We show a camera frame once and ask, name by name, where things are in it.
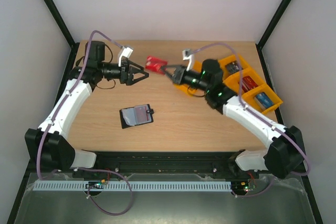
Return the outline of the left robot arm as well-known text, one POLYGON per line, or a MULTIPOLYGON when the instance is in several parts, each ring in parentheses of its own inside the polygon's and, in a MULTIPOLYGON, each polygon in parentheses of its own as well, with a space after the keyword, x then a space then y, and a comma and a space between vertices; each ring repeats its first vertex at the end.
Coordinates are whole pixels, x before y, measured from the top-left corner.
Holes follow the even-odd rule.
POLYGON ((86 43, 86 54, 70 71, 65 90, 51 113, 38 128, 28 129, 25 133, 30 159, 38 168, 92 168, 96 153, 75 149, 67 141, 81 106, 103 79, 119 80, 121 84, 131 86, 149 77, 142 66, 130 61, 132 48, 123 46, 116 63, 105 61, 107 48, 102 41, 86 43))

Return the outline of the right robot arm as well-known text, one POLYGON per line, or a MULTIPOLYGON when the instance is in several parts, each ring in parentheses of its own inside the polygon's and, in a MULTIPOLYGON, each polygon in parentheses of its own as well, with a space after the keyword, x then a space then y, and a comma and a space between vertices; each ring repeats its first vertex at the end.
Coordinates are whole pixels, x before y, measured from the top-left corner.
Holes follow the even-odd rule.
POLYGON ((233 156, 229 164, 232 176, 242 177, 249 170, 266 170, 280 179, 289 174, 301 175, 297 168, 306 157, 297 144, 302 139, 301 131, 269 119, 243 101, 223 83, 223 70, 217 60, 206 59, 200 72, 183 65, 167 65, 161 70, 174 84, 204 91, 205 100, 212 109, 235 120, 263 143, 263 150, 243 150, 233 156))

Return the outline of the black leather card holder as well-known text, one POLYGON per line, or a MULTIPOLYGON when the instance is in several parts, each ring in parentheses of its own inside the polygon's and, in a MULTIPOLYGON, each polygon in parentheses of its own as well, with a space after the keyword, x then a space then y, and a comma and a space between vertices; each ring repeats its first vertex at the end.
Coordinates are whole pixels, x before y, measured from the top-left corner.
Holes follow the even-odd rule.
POLYGON ((137 105, 134 107, 119 110, 121 128, 140 126, 153 123, 154 110, 149 104, 137 105))

